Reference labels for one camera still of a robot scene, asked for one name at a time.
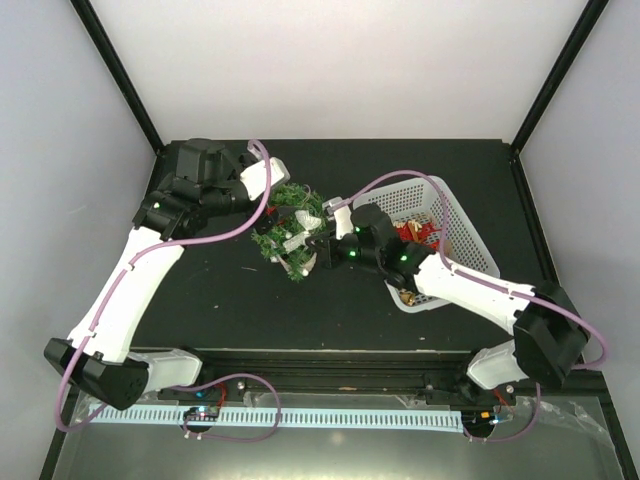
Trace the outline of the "small green christmas tree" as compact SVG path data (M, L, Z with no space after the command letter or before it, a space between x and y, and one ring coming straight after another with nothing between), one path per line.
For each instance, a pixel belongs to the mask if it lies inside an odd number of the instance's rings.
M306 240L326 230L324 198L307 184L286 183L270 195L251 235L262 256L300 282L313 270L317 254Z

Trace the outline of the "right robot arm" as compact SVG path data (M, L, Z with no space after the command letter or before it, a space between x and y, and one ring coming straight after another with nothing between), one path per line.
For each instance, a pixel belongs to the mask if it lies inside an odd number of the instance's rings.
M580 366L590 334L558 284L519 284L464 267L428 245L404 240L375 204L340 208L334 228L306 244L329 268L358 265L391 287L444 300L508 333L510 340L479 350L455 377L456 394L467 403L526 379L560 388Z

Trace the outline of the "white perforated plastic basket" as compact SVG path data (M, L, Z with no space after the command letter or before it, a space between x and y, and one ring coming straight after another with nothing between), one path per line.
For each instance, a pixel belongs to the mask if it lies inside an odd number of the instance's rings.
M461 204L444 180L428 182L419 177L380 186L362 194L352 203L356 209L376 204L393 223L430 221L441 230L447 223L445 255L448 259L483 274L498 277L499 267Z

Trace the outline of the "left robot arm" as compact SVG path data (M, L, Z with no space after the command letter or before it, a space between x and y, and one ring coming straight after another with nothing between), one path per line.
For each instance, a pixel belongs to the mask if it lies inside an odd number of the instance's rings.
M162 280L214 217L247 215L256 222L272 190L290 174L258 141L235 155L203 138L173 141L161 153L169 172L133 219L124 251L98 298L65 338L52 338L44 357L63 387L126 410L144 394L178 386L193 399L214 388L213 372L192 351L136 354L135 331Z

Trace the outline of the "silver white ribbon bow ornament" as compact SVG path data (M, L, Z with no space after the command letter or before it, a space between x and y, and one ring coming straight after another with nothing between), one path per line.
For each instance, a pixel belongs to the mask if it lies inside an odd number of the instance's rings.
M289 254L305 245L305 239L322 226L320 217L314 216L309 210L298 210L294 214L294 226L297 231L286 231L283 248Z

